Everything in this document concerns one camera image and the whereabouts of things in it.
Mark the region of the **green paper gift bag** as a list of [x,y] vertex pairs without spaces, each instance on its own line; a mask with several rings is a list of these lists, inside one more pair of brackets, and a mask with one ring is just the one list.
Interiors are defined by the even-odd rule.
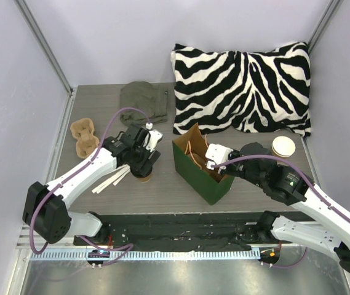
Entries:
[[231,189],[233,176],[220,175],[206,166],[207,138],[198,124],[172,141],[176,172],[209,204],[214,205]]

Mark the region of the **brown paper cups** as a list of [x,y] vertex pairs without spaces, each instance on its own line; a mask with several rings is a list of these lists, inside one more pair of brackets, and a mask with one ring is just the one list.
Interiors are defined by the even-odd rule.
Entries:
[[271,150],[274,155],[285,159],[295,153],[296,145],[291,138],[287,136],[278,136],[272,141]]

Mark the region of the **brown pulp cup carrier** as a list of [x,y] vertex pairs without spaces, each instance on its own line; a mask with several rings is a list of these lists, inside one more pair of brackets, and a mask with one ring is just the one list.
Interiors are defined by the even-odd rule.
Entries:
[[100,140],[94,135],[95,127],[90,118],[83,118],[73,122],[70,126],[71,134],[76,139],[76,154],[86,159],[99,146]]

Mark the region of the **brown paper coffee cup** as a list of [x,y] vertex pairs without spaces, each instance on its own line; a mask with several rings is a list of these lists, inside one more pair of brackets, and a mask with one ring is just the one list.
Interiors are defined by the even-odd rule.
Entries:
[[138,179],[141,183],[145,183],[145,182],[148,182],[148,181],[151,179],[152,175],[153,175],[152,173],[150,173],[149,175],[144,175],[144,176],[138,175],[138,176],[137,176],[137,179]]

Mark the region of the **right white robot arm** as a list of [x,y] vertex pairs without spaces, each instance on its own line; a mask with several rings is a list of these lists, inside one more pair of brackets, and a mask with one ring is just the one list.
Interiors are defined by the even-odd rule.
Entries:
[[299,243],[339,263],[350,273],[350,212],[330,198],[312,178],[288,160],[273,156],[260,143],[234,150],[210,144],[207,167],[222,175],[242,178],[271,199],[290,206],[318,222],[322,228],[302,225],[279,213],[266,211],[255,228],[264,243],[272,240]]

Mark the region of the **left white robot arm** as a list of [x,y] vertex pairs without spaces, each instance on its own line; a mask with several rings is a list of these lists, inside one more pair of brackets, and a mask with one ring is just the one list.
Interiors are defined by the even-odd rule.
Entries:
[[106,243],[110,226],[103,217],[94,212],[70,212],[70,206],[101,177],[119,167],[129,167],[136,178],[149,177],[161,155],[156,146],[162,138],[158,130],[136,123],[118,136],[105,138],[88,158],[64,175],[47,184],[36,181],[28,188],[23,222],[48,244],[73,236],[84,236],[95,245]]

